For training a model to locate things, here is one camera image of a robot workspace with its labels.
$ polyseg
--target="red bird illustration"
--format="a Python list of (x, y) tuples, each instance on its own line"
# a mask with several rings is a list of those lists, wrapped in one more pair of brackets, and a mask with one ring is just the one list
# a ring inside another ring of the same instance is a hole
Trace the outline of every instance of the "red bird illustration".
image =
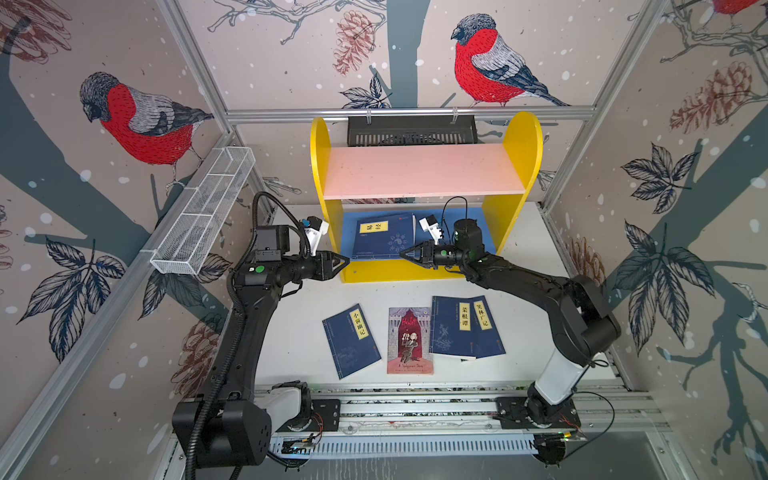
[(549, 94), (525, 65), (525, 59), (504, 43), (490, 15), (476, 13), (462, 18), (453, 31), (456, 42), (456, 81), (481, 101), (506, 105), (512, 98), (539, 97), (555, 105), (564, 102)]
[(88, 120), (101, 120), (134, 158), (146, 164), (174, 166), (174, 180), (166, 185), (166, 191), (173, 185), (183, 185), (176, 180), (176, 162), (192, 149), (197, 127), (214, 117), (165, 95), (145, 94), (103, 71), (85, 79), (80, 102)]

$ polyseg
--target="pine cone illustration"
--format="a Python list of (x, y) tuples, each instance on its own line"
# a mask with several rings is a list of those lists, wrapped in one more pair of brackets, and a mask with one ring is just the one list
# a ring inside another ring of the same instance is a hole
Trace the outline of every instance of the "pine cone illustration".
[(0, 41), (5, 41), (23, 18), (31, 24), (16, 37), (11, 55), (23, 61), (45, 63), (59, 48), (71, 50), (67, 40), (72, 35), (62, 20), (72, 17), (52, 0), (0, 0)]
[(587, 239), (582, 237), (574, 242), (574, 239), (571, 238), (568, 253), (576, 266), (576, 271), (594, 280), (602, 290), (603, 282), (605, 282), (603, 259), (600, 258), (599, 253), (595, 253), (592, 247), (587, 245)]
[(735, 61), (726, 68), (707, 77), (703, 87), (683, 100), (679, 110), (672, 111), (670, 130), (683, 128), (683, 132), (728, 121), (730, 115), (750, 96), (752, 68), (742, 61)]
[(218, 333), (203, 323), (194, 324), (181, 347), (181, 368), (170, 378), (176, 384), (174, 392), (184, 397), (195, 394), (208, 375), (218, 344)]
[(357, 71), (368, 60), (368, 53), (373, 51), (373, 24), (362, 12), (344, 13), (344, 20), (336, 29), (336, 50), (333, 67), (346, 76), (349, 70)]

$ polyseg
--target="blue book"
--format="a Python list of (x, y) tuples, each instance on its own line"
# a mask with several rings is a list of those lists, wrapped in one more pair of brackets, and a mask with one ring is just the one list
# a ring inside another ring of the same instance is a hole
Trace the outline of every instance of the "blue book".
[(475, 358), (477, 326), (472, 325), (471, 299), (451, 296), (432, 298), (432, 323), (430, 326), (429, 352), (435, 355)]
[(475, 357), (482, 359), (486, 356), (504, 355), (504, 344), (498, 335), (496, 323), (493, 321), (491, 310), (485, 296), (469, 299), (472, 302), (472, 332), (475, 334)]
[(416, 220), (412, 213), (357, 220), (352, 260), (390, 260), (413, 247)]
[(359, 303), (323, 320), (323, 328), (339, 380), (382, 358)]

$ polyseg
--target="book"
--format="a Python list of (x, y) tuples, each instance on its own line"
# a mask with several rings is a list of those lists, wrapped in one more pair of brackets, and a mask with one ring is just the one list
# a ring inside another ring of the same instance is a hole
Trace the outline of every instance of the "book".
[(359, 303), (323, 320), (323, 328), (339, 380), (382, 358)]
[(357, 220), (352, 260), (390, 260), (413, 247), (416, 220), (410, 212)]
[(452, 296), (432, 298), (429, 352), (474, 359), (472, 308), (468, 299)]
[(498, 335), (496, 323), (493, 321), (491, 310), (485, 296), (476, 296), (472, 302), (472, 330), (475, 334), (475, 358), (485, 358), (494, 355), (504, 355), (504, 344)]
[(431, 375), (435, 372), (429, 352), (428, 306), (389, 309), (386, 372)]
[(481, 359), (506, 353), (485, 296), (432, 298), (430, 352)]

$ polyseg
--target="wire mesh basket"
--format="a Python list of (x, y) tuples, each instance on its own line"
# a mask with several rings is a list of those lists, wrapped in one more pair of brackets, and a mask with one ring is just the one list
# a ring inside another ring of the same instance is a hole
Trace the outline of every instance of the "wire mesh basket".
[(256, 163), (248, 147), (225, 147), (155, 251), (160, 273), (197, 275)]

